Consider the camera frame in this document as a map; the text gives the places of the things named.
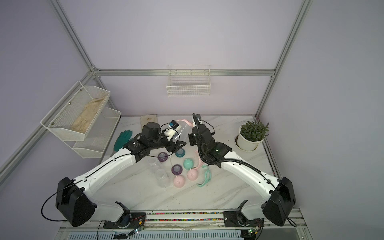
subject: pink bottle cap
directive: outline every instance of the pink bottle cap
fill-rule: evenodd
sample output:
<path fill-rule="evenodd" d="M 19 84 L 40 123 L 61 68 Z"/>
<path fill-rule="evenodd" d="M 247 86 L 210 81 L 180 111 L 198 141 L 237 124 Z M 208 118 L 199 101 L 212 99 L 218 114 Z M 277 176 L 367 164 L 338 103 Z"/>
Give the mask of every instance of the pink bottle cap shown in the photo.
<path fill-rule="evenodd" d="M 187 172 L 187 178 L 191 181 L 194 181 L 197 179 L 197 177 L 199 176 L 199 172 L 194 169 L 194 168 L 191 168 L 188 172 Z"/>
<path fill-rule="evenodd" d="M 173 180 L 173 185 L 177 188 L 183 187 L 185 184 L 185 178 L 182 175 L 177 175 Z"/>

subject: metal vent grille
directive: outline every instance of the metal vent grille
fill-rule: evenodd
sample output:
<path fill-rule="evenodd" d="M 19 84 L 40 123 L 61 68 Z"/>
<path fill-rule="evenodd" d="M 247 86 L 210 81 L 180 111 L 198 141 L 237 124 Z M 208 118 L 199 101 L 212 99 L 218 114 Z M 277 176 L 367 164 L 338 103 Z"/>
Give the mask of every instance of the metal vent grille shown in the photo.
<path fill-rule="evenodd" d="M 129 233 L 129 232 L 99 232 L 99 239 L 113 239 L 115 233 Z M 71 232 L 68 237 L 69 240 L 96 240 L 96 231 L 94 232 Z M 240 230 L 170 230 L 170 231 L 142 231 L 131 236 L 130 239 L 178 239 L 178 240 L 242 240 L 240 237 Z"/>
<path fill-rule="evenodd" d="M 113 239 L 115 232 L 99 232 L 99 240 Z M 71 232 L 68 240 L 97 240 L 96 231 L 94 232 Z"/>

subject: white mesh shelf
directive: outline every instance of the white mesh shelf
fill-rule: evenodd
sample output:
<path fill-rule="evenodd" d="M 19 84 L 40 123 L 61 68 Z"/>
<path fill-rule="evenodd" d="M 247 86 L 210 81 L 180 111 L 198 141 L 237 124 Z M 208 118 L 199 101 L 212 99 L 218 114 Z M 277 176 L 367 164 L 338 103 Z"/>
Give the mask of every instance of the white mesh shelf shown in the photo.
<path fill-rule="evenodd" d="M 82 158 L 101 158 L 120 119 L 121 112 L 105 107 L 84 141 L 72 149 Z"/>
<path fill-rule="evenodd" d="M 79 87 L 77 92 L 53 118 L 49 125 L 46 126 L 44 125 L 43 120 L 41 121 L 43 126 L 45 126 L 51 133 L 56 135 L 62 141 L 84 141 L 109 99 L 110 92 L 105 89 L 98 88 L 96 86 L 83 86 L 80 82 L 77 82 L 75 86 L 76 85 Z M 72 124 L 82 113 L 85 105 L 92 99 L 102 97 L 106 98 L 101 103 L 99 110 L 89 124 L 85 133 L 71 130 Z"/>
<path fill-rule="evenodd" d="M 209 65 L 170 65 L 167 92 L 170 97 L 209 95 Z"/>

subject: purple bottle cap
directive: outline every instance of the purple bottle cap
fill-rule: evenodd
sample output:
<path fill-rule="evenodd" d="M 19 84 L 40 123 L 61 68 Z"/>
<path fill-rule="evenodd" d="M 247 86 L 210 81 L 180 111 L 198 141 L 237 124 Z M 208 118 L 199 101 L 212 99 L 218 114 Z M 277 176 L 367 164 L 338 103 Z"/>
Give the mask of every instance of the purple bottle cap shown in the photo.
<path fill-rule="evenodd" d="M 182 171 L 183 171 L 183 168 L 181 167 L 181 165 L 179 165 L 179 164 L 173 165 L 173 167 L 172 167 L 172 173 L 173 174 L 180 175 Z"/>
<path fill-rule="evenodd" d="M 165 162 L 168 159 L 168 154 L 165 153 L 165 152 L 161 152 L 161 153 L 158 154 L 157 159 L 160 162 Z"/>

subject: potted plant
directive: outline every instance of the potted plant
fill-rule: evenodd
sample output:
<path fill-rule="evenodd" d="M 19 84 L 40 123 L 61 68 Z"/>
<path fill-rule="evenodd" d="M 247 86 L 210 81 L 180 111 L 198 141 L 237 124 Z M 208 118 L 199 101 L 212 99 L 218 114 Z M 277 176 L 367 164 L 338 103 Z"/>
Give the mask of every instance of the potted plant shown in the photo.
<path fill-rule="evenodd" d="M 237 137 L 237 146 L 244 151 L 253 151 L 259 143 L 264 141 L 269 123 L 264 125 L 261 121 L 248 121 L 239 128 Z"/>

